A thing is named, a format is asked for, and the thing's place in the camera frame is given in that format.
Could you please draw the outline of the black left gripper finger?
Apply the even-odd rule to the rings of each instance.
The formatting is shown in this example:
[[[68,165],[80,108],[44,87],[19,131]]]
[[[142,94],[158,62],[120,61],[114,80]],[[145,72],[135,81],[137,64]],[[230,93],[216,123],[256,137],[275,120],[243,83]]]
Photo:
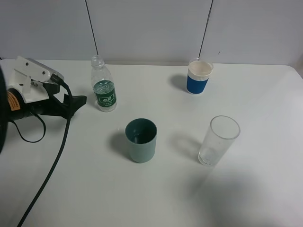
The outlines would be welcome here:
[[[86,96],[72,96],[64,94],[63,102],[51,95],[48,100],[48,115],[62,118],[73,117],[74,114],[87,102]]]

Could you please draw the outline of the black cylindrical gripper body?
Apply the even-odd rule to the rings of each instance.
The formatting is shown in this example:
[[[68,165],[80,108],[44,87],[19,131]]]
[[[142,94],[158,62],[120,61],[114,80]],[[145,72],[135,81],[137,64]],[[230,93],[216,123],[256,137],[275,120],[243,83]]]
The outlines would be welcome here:
[[[34,90],[42,89],[48,95],[45,100],[26,102],[21,91],[16,86],[9,85],[8,94],[8,113],[9,120],[15,121],[28,118],[34,115],[58,116],[65,118],[65,102],[60,102],[54,95],[60,92],[60,87],[65,87],[65,83],[32,81],[31,88]]]

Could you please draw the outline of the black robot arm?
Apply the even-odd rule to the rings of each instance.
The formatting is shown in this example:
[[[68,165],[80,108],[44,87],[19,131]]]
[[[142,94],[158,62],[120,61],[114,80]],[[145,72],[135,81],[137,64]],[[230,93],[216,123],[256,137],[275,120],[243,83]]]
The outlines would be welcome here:
[[[34,116],[39,119],[43,125],[44,133],[46,133],[46,124],[40,117],[41,115],[59,116],[67,120],[62,144],[59,152],[64,149],[70,121],[78,109],[87,102],[86,96],[73,96],[68,85],[53,74],[51,82],[41,83],[41,88],[46,89],[49,96],[46,100],[35,101],[33,103],[25,103],[21,94],[16,95],[17,90],[11,88],[6,89],[3,72],[0,73],[0,148],[3,149],[8,123],[16,125],[15,120]]]

